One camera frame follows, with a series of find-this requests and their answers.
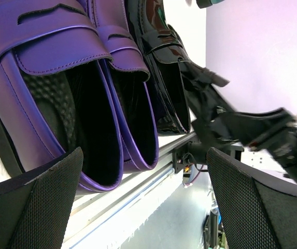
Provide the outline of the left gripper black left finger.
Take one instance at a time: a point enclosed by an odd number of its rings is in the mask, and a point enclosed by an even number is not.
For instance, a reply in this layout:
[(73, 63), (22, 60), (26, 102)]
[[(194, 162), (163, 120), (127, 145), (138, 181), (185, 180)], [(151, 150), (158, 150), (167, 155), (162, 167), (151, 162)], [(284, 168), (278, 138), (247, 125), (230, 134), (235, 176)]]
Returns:
[(61, 248), (82, 164), (78, 147), (0, 182), (0, 248)]

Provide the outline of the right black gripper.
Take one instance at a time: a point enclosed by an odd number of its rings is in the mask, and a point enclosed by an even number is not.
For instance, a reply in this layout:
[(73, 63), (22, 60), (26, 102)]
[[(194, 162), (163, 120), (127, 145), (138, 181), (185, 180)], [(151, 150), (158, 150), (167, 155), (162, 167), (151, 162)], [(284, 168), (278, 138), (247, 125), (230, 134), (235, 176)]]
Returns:
[(297, 183), (297, 126), (284, 108), (267, 113), (224, 112), (211, 121), (197, 120), (203, 143), (226, 145), (241, 142), (251, 151), (267, 150)]

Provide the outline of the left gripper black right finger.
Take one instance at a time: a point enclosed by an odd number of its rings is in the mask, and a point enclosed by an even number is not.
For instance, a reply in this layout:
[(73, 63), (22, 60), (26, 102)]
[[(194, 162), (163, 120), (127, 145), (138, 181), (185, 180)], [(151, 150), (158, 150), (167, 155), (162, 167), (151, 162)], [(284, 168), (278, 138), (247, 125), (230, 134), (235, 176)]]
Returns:
[(206, 159), (229, 248), (297, 248), (297, 184), (215, 148)]

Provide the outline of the black glossy shoe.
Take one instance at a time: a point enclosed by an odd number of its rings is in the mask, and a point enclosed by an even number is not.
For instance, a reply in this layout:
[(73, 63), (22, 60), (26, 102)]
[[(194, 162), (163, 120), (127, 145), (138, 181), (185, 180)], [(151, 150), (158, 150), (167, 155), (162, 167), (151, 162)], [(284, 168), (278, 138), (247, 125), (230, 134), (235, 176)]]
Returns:
[[(214, 115), (231, 110), (213, 87), (213, 84), (226, 85), (227, 81), (191, 61), (178, 33), (171, 25), (167, 27), (176, 42), (172, 50), (179, 57), (176, 63), (167, 65), (166, 69), (166, 87), (176, 114), (176, 120), (168, 125), (165, 133), (187, 134), (193, 128), (197, 134), (198, 119), (211, 121)], [(208, 147), (228, 145), (205, 144)]]
[(189, 133), (189, 109), (180, 70), (189, 58), (167, 25), (163, 1), (125, 1), (125, 9), (130, 33), (150, 71), (147, 88), (158, 133)]

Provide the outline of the purple shoe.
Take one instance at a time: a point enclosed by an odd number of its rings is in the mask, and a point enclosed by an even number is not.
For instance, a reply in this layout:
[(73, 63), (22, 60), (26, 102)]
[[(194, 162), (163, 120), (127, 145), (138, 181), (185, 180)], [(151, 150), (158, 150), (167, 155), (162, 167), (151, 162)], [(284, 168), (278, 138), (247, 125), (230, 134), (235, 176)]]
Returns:
[(87, 13), (111, 61), (103, 61), (123, 142), (124, 172), (153, 169), (158, 135), (146, 86), (149, 70), (130, 34), (124, 1), (87, 1)]
[(84, 2), (0, 1), (0, 158), (10, 176), (80, 147), (82, 195), (120, 184), (110, 57)]

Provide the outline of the green metallic shoe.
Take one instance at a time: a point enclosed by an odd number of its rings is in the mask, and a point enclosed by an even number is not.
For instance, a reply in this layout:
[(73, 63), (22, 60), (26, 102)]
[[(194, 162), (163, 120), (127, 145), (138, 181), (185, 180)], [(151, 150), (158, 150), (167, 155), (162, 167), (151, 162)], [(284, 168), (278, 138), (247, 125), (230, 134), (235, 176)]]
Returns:
[(196, 4), (200, 9), (203, 9), (218, 4), (222, 1), (224, 0), (196, 0)]

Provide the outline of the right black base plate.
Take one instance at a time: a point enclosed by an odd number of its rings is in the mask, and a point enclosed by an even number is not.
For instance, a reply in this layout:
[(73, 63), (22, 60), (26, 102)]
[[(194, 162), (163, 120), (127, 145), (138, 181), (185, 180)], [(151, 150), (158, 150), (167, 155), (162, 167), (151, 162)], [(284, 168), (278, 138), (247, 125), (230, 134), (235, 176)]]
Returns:
[(173, 168), (175, 173), (191, 165), (205, 165), (206, 153), (204, 146), (198, 142), (184, 142), (172, 150)]

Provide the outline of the aluminium mounting rail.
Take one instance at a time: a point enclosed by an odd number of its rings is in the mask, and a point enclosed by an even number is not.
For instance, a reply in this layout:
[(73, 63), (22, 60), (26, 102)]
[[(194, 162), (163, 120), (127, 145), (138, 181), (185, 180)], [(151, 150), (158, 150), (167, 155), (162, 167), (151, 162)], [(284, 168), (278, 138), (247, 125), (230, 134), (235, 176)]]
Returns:
[(62, 248), (118, 248), (181, 185), (173, 150), (194, 136), (160, 137), (153, 170), (125, 174), (111, 192), (76, 197)]

